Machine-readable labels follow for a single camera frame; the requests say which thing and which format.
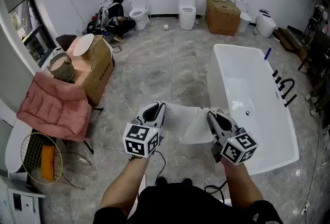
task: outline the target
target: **orange object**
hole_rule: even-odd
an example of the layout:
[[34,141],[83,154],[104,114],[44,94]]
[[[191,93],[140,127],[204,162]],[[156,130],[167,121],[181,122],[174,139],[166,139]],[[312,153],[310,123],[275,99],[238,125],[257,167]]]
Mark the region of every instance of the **orange object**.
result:
[[41,177],[50,182],[54,182],[54,154],[55,146],[42,146]]

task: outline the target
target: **bathtub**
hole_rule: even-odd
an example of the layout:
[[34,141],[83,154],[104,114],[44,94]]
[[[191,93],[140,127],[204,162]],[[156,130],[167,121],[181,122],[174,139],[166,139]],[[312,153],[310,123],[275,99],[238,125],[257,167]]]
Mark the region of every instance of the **bathtub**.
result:
[[264,56],[260,49],[216,44],[207,73],[211,106],[221,108],[259,143],[252,158],[245,162],[250,175],[299,159],[289,108],[284,107],[285,100]]

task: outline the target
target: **cardboard box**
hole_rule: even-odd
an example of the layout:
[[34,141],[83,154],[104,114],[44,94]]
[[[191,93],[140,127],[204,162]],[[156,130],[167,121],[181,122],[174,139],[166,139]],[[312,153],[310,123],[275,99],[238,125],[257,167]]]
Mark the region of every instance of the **cardboard box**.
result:
[[112,55],[102,36],[94,36],[87,52],[75,57],[73,50],[79,39],[67,51],[75,68],[74,83],[84,88],[89,104],[97,106],[113,70]]
[[234,36],[240,15],[241,11],[230,0],[226,2],[206,0],[205,20],[210,33]]

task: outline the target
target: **white toilet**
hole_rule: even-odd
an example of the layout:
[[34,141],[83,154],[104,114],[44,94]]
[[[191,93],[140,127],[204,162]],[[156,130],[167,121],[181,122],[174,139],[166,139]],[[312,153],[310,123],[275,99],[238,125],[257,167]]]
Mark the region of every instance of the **white toilet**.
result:
[[257,18],[256,28],[263,37],[268,38],[276,28],[276,24],[270,15],[260,12]]
[[235,5],[241,11],[241,16],[237,31],[245,32],[249,23],[251,22],[251,17],[248,15],[249,4],[243,0],[235,0]]
[[146,27],[149,22],[148,5],[146,0],[131,0],[132,11],[129,12],[129,18],[135,21],[135,30],[140,31]]
[[183,30],[192,30],[196,19],[195,0],[179,0],[179,21]]

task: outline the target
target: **pink cushion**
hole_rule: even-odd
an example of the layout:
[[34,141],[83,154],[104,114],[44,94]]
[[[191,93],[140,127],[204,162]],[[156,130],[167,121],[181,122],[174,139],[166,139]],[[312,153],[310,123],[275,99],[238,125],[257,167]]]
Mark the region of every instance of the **pink cushion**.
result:
[[48,136],[82,142],[91,109],[82,87],[37,73],[17,118]]

